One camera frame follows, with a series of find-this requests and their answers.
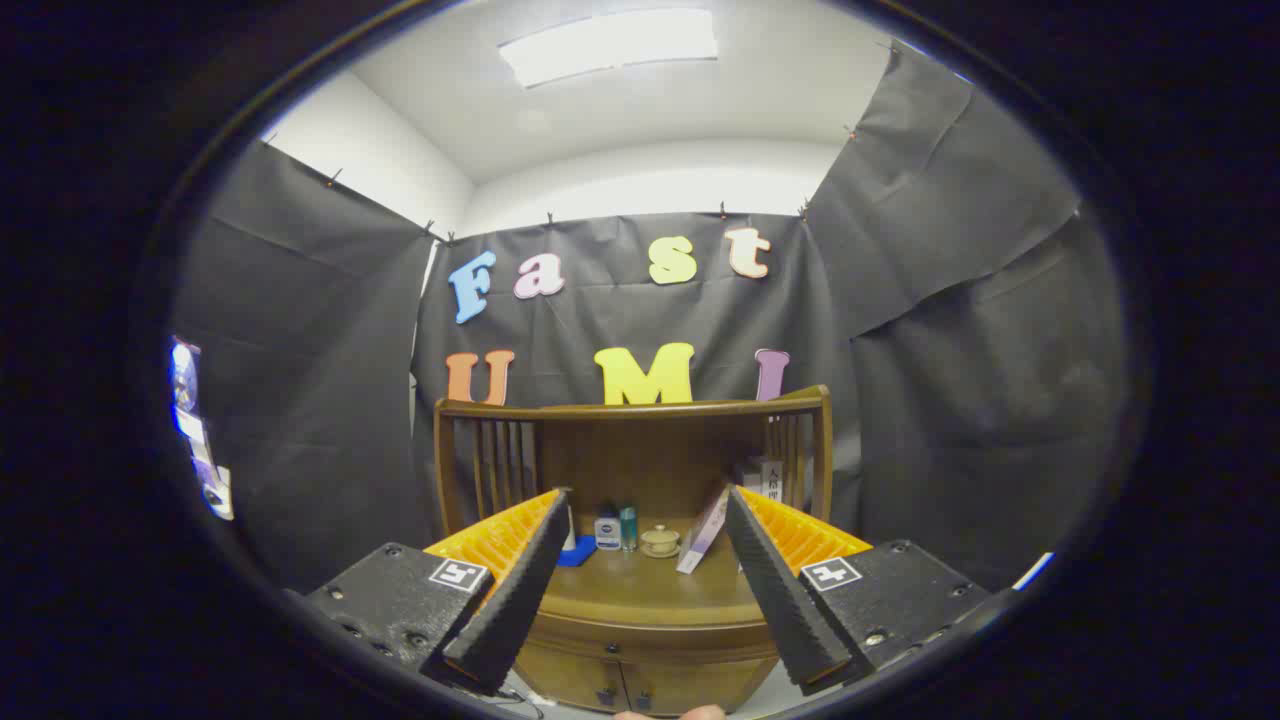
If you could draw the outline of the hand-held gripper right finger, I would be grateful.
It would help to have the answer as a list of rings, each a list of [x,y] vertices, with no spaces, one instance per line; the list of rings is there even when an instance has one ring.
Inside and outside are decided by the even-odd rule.
[[[909,539],[872,546],[739,486],[726,498],[724,530],[804,696],[919,655],[992,598]]]

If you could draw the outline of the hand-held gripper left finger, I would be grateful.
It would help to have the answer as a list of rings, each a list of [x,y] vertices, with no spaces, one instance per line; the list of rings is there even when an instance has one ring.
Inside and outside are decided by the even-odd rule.
[[[495,694],[525,644],[570,533],[550,489],[425,550],[388,542],[302,594],[367,653],[475,694]]]

